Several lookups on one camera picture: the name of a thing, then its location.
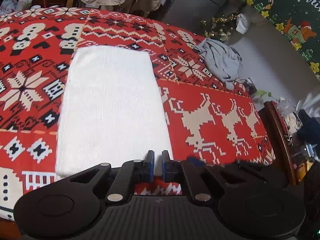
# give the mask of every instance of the white towel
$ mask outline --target white towel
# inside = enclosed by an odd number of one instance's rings
[[[58,129],[56,173],[99,163],[120,167],[155,152],[172,158],[164,110],[147,52],[111,46],[78,49],[68,73]]]

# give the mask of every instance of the silver screw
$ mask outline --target silver screw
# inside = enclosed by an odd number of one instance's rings
[[[123,196],[117,193],[110,194],[107,199],[112,202],[118,202],[123,199]]]
[[[195,196],[198,201],[209,201],[211,196],[206,193],[200,193]]]

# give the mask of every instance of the gray cloth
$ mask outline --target gray cloth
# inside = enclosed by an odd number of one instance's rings
[[[204,39],[194,49],[199,51],[207,68],[228,90],[233,90],[233,81],[238,78],[238,71],[242,68],[242,58],[236,49],[209,38]]]

